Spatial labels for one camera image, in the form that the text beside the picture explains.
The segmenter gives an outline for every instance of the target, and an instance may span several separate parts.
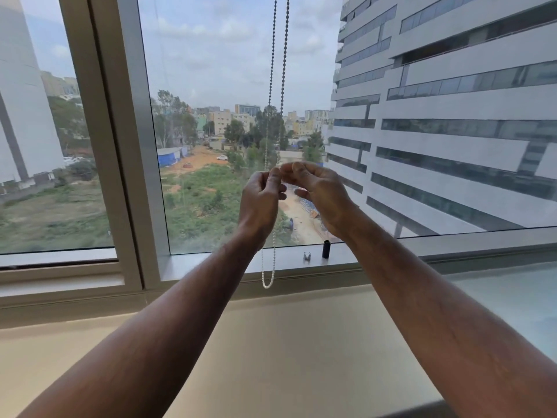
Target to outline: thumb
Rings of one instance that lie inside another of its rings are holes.
[[[269,177],[267,177],[267,183],[265,184],[265,191],[272,193],[279,193],[279,186],[282,182],[282,174],[278,168],[273,168],[269,172]]]
[[[311,174],[302,163],[294,163],[292,165],[292,171],[294,172],[294,177],[296,177],[298,183],[310,191],[319,179],[317,176]]]

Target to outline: hand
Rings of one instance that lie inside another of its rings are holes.
[[[314,163],[286,163],[281,166],[282,179],[303,189],[294,193],[313,202],[327,229],[345,239],[347,218],[353,217],[358,206],[352,202],[339,175]]]
[[[270,172],[256,172],[242,191],[238,229],[255,238],[258,249],[263,247],[275,226],[279,199],[286,199],[286,186],[281,184],[281,180],[278,168]]]

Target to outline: person's right hand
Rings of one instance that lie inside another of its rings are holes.
[[[348,218],[358,210],[352,202],[339,175],[314,163],[286,163],[281,166],[282,180],[299,186],[294,193],[313,202],[327,229],[344,239]]]

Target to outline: metal window frame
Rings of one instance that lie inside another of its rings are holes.
[[[71,302],[102,308],[132,298],[137,308],[210,255],[170,254],[138,0],[59,1],[115,248],[0,256],[0,269],[5,268],[0,271],[2,314],[31,314],[41,310],[38,305]],[[400,241],[446,273],[454,273],[462,261],[480,270],[493,267],[493,258],[498,267],[522,264],[524,255],[537,262],[557,259],[557,227]],[[303,260],[305,251],[312,253],[312,261]],[[366,281],[342,243],[333,245],[328,260],[321,258],[321,245],[278,248],[276,253],[273,289],[261,288],[260,255],[263,268],[272,267],[272,252],[264,250],[250,263],[237,299]]]

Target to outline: blue sky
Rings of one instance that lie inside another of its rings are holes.
[[[58,0],[21,0],[39,67],[75,76]],[[151,94],[195,107],[266,105],[274,0],[139,0]],[[291,0],[285,112],[328,109],[342,0]],[[286,0],[278,0],[275,84],[280,102]]]

